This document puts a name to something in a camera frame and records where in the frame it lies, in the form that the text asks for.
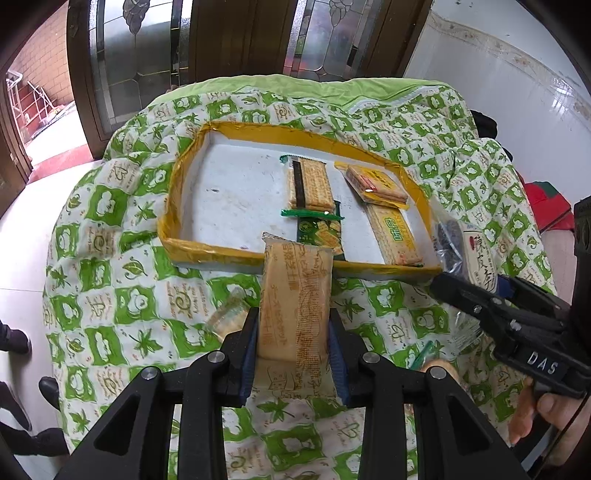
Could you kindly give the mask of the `right hand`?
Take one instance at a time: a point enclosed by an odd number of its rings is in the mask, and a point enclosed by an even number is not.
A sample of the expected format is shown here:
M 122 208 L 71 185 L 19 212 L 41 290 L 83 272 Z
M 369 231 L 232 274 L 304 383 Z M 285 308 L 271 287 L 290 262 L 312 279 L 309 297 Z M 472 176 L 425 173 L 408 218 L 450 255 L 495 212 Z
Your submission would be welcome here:
M 530 434 L 536 417 L 543 418 L 560 431 L 564 430 L 581 405 L 581 400 L 552 393 L 545 393 L 536 400 L 532 385 L 533 380 L 527 377 L 519 395 L 516 410 L 509 423 L 509 442 L 512 445 L 517 444 L 519 440 Z M 567 462 L 583 437 L 589 421 L 590 401 L 587 401 L 554 451 L 548 456 L 550 465 L 561 466 Z

